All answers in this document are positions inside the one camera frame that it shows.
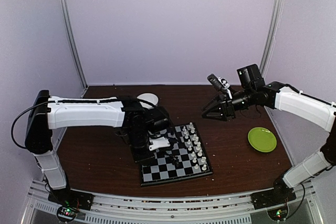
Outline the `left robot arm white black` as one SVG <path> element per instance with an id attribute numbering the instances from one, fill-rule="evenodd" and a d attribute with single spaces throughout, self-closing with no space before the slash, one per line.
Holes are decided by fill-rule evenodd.
<path id="1" fill-rule="evenodd" d="M 51 142 L 52 131 L 77 126 L 109 126 L 125 130 L 135 163 L 147 164 L 154 152 L 171 146 L 169 138 L 160 136 L 172 123 L 168 113 L 150 101 L 130 96 L 70 99 L 50 96 L 41 90 L 35 103 L 23 111 L 29 113 L 23 149 L 33 153 L 47 178 L 50 189 L 64 205 L 76 197 Z"/>

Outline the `black white chessboard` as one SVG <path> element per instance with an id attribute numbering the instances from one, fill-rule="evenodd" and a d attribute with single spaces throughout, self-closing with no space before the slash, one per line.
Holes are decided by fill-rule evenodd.
<path id="1" fill-rule="evenodd" d="M 140 185 L 154 186 L 213 174 L 196 123 L 175 126 L 160 132 L 172 142 L 167 150 L 157 149 L 149 166 L 141 165 Z"/>

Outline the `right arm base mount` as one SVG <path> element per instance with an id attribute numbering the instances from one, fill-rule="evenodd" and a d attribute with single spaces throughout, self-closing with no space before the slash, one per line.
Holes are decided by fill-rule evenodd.
<path id="1" fill-rule="evenodd" d="M 280 177 L 274 181 L 272 189 L 251 194 L 254 209 L 267 208 L 268 217 L 277 222 L 289 217 L 288 203 L 295 199 L 293 188 L 289 188 Z"/>

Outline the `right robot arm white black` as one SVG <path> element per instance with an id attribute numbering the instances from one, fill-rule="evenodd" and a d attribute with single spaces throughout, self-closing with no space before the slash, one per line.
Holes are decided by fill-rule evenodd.
<path id="1" fill-rule="evenodd" d="M 213 73 L 207 77 L 218 94 L 202 107 L 203 118 L 227 121 L 234 119 L 237 111 L 257 105 L 298 116 L 329 134 L 319 150 L 287 170 L 275 182 L 269 199 L 279 204 L 289 196 L 290 188 L 335 166 L 335 103 L 312 97 L 287 83 L 266 84 L 256 64 L 238 69 L 237 74 L 242 87 L 240 91 Z"/>

